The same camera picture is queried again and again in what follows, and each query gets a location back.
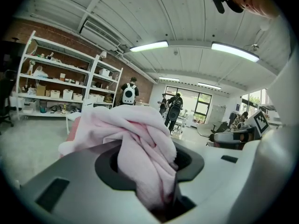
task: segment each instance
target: black backpack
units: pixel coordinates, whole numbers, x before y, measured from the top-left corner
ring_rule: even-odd
[[[173,102],[173,106],[169,110],[169,119],[171,121],[177,120],[179,113],[181,112],[182,106],[183,106],[182,98],[177,97],[177,99]]]

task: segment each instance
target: white backpack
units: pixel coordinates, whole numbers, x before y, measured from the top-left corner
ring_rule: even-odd
[[[122,95],[122,102],[124,104],[132,105],[135,101],[135,88],[136,85],[130,86],[129,83],[127,83],[127,88],[123,91]]]

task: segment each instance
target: air conditioner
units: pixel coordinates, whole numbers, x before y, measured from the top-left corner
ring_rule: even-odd
[[[97,22],[86,20],[81,30],[81,36],[106,50],[117,50],[121,44],[119,38]]]

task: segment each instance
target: window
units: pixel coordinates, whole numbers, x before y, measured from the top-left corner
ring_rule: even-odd
[[[167,100],[179,93],[183,99],[183,109],[187,110],[189,115],[194,114],[193,121],[205,123],[212,99],[211,95],[171,86],[166,87],[165,93]]]
[[[195,121],[204,124],[206,116],[210,108],[212,96],[204,93],[199,93],[197,105],[195,108],[194,119]]]
[[[249,101],[251,101],[254,104],[260,105],[261,104],[261,97],[262,97],[262,91],[256,91],[254,93],[249,94]]]
[[[188,114],[193,115],[197,104],[198,92],[178,89],[178,93],[183,99],[183,109],[188,111]]]
[[[240,114],[247,111],[248,117],[250,117],[257,112],[258,105],[267,104],[269,100],[266,89],[243,95]]]
[[[178,89],[177,88],[174,88],[174,87],[170,87],[170,86],[167,86],[166,87],[166,94],[169,94],[169,95],[172,95],[172,96],[175,96],[177,94],[177,91]]]

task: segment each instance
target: pink towel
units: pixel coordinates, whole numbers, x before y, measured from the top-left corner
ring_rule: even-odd
[[[137,196],[149,210],[172,199],[176,148],[161,114],[152,107],[121,105],[85,109],[75,139],[62,143],[62,155],[122,140],[117,158],[121,173],[135,181]]]

